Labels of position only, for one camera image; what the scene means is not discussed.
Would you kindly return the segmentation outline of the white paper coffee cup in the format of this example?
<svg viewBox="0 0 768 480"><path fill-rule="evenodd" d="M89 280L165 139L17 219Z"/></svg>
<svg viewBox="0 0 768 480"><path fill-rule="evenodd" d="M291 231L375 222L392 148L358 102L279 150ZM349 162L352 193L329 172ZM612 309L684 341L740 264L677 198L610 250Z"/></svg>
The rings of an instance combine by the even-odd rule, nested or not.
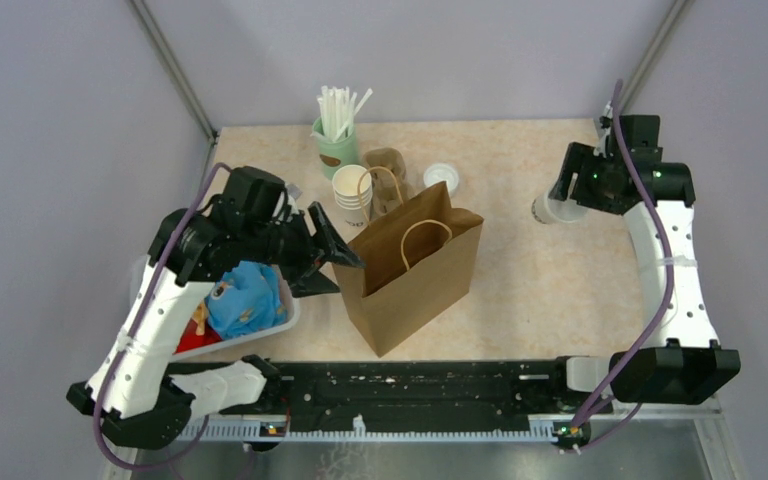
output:
<svg viewBox="0 0 768 480"><path fill-rule="evenodd" d="M571 200L553 199L546 191L534 199L531 213L541 224L570 224L582 220L587 214L587 209Z"/></svg>

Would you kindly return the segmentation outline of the brown paper bag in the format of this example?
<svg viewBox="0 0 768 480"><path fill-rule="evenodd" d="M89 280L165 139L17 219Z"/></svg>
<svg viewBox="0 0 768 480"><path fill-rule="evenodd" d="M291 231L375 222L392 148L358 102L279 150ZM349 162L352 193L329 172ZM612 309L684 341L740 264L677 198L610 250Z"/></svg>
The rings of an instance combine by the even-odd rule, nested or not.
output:
<svg viewBox="0 0 768 480"><path fill-rule="evenodd" d="M467 295L484 218L438 182L349 242L363 268L333 271L351 323L384 356Z"/></svg>

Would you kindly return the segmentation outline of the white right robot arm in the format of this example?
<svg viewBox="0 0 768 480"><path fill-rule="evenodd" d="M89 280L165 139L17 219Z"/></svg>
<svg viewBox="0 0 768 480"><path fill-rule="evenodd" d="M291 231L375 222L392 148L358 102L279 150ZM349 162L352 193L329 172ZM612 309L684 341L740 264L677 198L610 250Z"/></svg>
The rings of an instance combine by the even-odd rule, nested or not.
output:
<svg viewBox="0 0 768 480"><path fill-rule="evenodd" d="M698 405L736 377L740 354L722 346L709 319L694 251L692 174L665 162L657 115L606 114L597 145L569 144L559 176L532 204L546 224L573 223L588 212L621 217L635 254L644 300L644 330L626 351L546 385L549 404L572 412L587 397L586 376L607 378L625 403Z"/></svg>

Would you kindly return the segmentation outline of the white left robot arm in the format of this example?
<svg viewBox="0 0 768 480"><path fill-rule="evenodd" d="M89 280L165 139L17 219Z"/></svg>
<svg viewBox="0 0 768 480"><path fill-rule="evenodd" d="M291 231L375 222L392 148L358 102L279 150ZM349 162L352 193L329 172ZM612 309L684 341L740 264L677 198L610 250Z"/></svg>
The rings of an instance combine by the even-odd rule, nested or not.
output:
<svg viewBox="0 0 768 480"><path fill-rule="evenodd" d="M201 191L197 200L206 212L192 204L163 219L113 346L91 378L68 389L104 454L164 448L191 420L230 408L277 407L277 370L256 356L196 373L168 370L199 304L240 263L278 270L296 298L337 291L321 271L327 263L363 266L319 203L298 209L286 183L264 170L232 168L220 193Z"/></svg>

